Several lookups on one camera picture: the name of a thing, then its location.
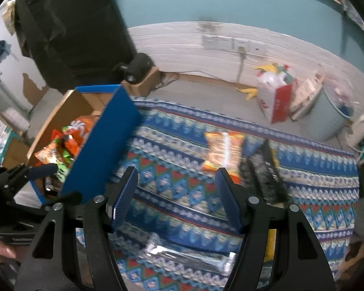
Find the teal wall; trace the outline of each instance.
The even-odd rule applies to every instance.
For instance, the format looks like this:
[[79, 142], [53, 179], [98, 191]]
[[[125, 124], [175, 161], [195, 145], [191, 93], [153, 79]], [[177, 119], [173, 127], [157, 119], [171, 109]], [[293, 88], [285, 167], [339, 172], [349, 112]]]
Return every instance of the teal wall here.
[[267, 28], [324, 48], [364, 72], [364, 32], [332, 0], [116, 0], [128, 27], [214, 20]]

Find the metal screw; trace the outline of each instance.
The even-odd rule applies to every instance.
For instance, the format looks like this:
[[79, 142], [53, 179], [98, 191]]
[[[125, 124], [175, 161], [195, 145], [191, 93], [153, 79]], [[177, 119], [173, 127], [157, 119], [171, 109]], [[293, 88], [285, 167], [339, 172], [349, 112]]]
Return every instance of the metal screw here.
[[100, 203], [100, 202], [103, 202], [105, 199], [105, 197], [103, 195], [98, 195], [96, 197], [93, 198], [94, 202], [95, 203]]
[[259, 198], [258, 197], [249, 197], [248, 198], [248, 201], [250, 202], [250, 203], [253, 203], [253, 204], [257, 204], [257, 203], [259, 203]]
[[55, 205], [53, 205], [53, 210], [58, 211], [61, 210], [63, 208], [63, 203], [58, 202]]
[[293, 211], [293, 212], [298, 212], [299, 207], [296, 204], [291, 204], [290, 205], [290, 210]]

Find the wall socket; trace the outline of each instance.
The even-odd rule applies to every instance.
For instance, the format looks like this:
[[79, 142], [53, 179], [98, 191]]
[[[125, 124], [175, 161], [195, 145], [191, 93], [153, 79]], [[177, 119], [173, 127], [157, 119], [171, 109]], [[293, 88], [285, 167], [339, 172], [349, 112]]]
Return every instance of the wall socket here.
[[245, 54], [260, 57], [264, 57], [267, 54], [267, 45], [265, 43], [241, 38], [202, 35], [202, 45], [205, 49], [235, 52], [239, 52], [239, 48], [242, 48]]

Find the blue patterned cloth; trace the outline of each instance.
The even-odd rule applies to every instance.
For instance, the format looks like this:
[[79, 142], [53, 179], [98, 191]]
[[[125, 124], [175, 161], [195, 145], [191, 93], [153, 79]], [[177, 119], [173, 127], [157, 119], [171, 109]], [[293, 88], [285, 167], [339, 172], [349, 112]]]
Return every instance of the blue patterned cloth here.
[[[133, 100], [144, 121], [111, 176], [117, 181], [127, 166], [139, 171], [139, 186], [126, 222], [111, 236], [119, 269], [131, 281], [147, 291], [220, 291], [224, 287], [227, 277], [160, 257], [143, 257], [140, 252], [152, 232], [166, 246], [223, 255], [239, 250], [242, 237], [226, 219], [214, 177], [201, 170], [208, 150], [206, 131], [243, 133], [243, 156], [270, 140], [291, 203], [305, 213], [333, 275], [337, 272], [353, 233], [359, 196], [352, 154], [209, 111], [145, 98]], [[265, 263], [259, 286], [268, 283], [270, 272], [270, 263]]]

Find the trash can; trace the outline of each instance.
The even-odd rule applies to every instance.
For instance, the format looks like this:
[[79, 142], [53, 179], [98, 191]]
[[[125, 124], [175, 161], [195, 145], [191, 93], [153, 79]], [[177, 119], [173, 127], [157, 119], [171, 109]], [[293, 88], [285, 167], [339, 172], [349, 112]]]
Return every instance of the trash can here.
[[347, 120], [350, 117], [344, 115], [322, 89], [310, 112], [307, 130], [315, 140], [325, 141], [344, 127]]

